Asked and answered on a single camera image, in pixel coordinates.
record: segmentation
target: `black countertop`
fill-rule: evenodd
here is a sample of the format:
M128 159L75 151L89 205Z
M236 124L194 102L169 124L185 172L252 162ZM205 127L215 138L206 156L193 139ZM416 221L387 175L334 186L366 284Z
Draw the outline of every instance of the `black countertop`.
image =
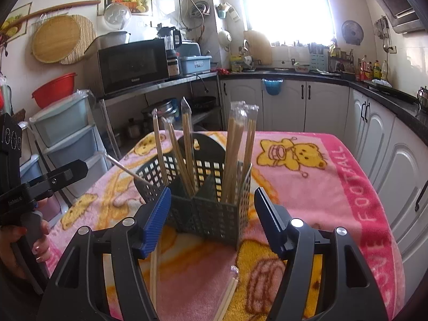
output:
M353 82L341 79L340 77L330 77L319 74L297 74L291 71L255 71L242 72L240 74L222 75L220 79L289 79L295 81L311 81L346 85L356 89L369 98L376 100L381 105L392 111L398 119L404 122L427 146L428 146L428 113L419 110L418 104L411 104L389 94L369 89L368 84L363 82Z

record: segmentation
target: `human hand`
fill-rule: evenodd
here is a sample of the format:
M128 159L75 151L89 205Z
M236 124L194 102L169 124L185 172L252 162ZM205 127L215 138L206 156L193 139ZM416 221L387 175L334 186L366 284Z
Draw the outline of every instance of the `human hand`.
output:
M41 232L43 236L34 243L32 248L37 263L46 262L51 257L51 253L49 252L49 239L47 237L50 231L51 229L48 222L43 220L41 222ZM25 273L16 262L11 244L16 243L26 232L27 229L25 227L2 226L0 228L0 259L13 275L23 279L26 279Z

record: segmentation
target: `microwave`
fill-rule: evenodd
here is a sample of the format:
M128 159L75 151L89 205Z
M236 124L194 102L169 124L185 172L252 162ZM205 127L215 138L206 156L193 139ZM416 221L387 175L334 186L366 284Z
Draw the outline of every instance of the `microwave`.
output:
M99 49L85 62L85 83L97 99L169 78L163 38Z

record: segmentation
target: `window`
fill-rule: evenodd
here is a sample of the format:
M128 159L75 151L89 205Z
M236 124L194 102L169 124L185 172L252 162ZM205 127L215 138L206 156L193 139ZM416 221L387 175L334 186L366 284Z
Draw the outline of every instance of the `window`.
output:
M328 0L243 0L248 29L270 42L328 45L334 26Z

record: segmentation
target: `wooden cutting board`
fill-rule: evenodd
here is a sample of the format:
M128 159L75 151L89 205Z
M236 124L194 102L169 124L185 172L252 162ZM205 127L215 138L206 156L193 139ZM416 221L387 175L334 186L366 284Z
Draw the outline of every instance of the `wooden cutting board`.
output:
M71 17L79 23L81 29L81 37L73 51L59 62L63 65L75 64L82 60L89 45L97 37L94 25L88 18L78 14L74 14Z
M33 55L42 63L57 63L73 51L80 38L81 29L76 19L70 16L50 18L34 35Z
M250 45L249 51L256 65L271 65L272 50L268 38L259 31L248 30L243 32L243 38Z

